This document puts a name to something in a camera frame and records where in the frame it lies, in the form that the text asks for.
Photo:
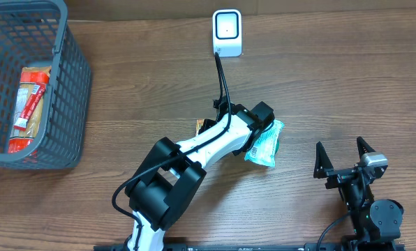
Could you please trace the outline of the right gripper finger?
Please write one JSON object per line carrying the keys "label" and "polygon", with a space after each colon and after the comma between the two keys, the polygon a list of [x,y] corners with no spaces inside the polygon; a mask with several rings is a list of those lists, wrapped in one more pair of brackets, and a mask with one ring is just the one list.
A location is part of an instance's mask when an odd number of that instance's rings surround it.
{"label": "right gripper finger", "polygon": [[359,151],[359,158],[362,158],[362,156],[366,153],[373,153],[375,150],[362,138],[357,138],[357,148]]}
{"label": "right gripper finger", "polygon": [[326,153],[322,142],[318,142],[315,146],[316,158],[315,167],[313,171],[314,178],[327,178],[329,172],[334,170],[334,167]]}

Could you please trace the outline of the teal snack packet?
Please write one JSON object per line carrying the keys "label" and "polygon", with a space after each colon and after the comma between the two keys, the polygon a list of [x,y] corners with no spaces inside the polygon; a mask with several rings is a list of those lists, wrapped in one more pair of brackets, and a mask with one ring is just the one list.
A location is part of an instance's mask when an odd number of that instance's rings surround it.
{"label": "teal snack packet", "polygon": [[266,167],[275,167],[275,155],[279,148],[278,137],[283,128],[284,123],[274,120],[255,141],[252,148],[246,152],[245,161]]}

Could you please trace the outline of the small orange white box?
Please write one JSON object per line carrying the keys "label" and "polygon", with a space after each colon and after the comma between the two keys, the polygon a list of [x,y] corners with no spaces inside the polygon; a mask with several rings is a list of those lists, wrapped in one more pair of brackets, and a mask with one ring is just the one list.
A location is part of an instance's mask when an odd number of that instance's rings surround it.
{"label": "small orange white box", "polygon": [[204,119],[198,119],[196,121],[196,126],[195,126],[195,135],[198,136],[201,132],[203,132],[203,128],[204,128]]}

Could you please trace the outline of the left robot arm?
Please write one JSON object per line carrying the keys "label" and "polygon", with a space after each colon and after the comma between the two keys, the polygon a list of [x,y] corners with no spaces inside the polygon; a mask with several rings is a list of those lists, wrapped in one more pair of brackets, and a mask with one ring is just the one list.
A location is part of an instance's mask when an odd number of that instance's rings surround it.
{"label": "left robot arm", "polygon": [[197,136],[157,141],[125,187],[135,223],[123,249],[162,250],[165,231],[188,208],[206,169],[229,153],[249,150],[273,121],[274,110],[265,102],[253,109],[224,105],[219,118],[207,119]]}

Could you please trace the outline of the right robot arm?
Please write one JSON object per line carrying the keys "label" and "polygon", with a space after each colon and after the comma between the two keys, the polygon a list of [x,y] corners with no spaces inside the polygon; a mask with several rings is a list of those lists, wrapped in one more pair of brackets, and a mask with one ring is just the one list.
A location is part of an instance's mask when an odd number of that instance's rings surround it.
{"label": "right robot arm", "polygon": [[[335,169],[321,142],[315,146],[313,177],[326,180],[327,189],[337,189],[347,213],[333,221],[321,233],[316,250],[404,250],[395,240],[401,237],[404,208],[393,199],[376,200],[370,185],[388,168],[387,157],[373,149],[362,137],[356,139],[359,162],[347,169]],[[350,218],[354,234],[341,237],[330,246],[322,242],[337,224]]]}

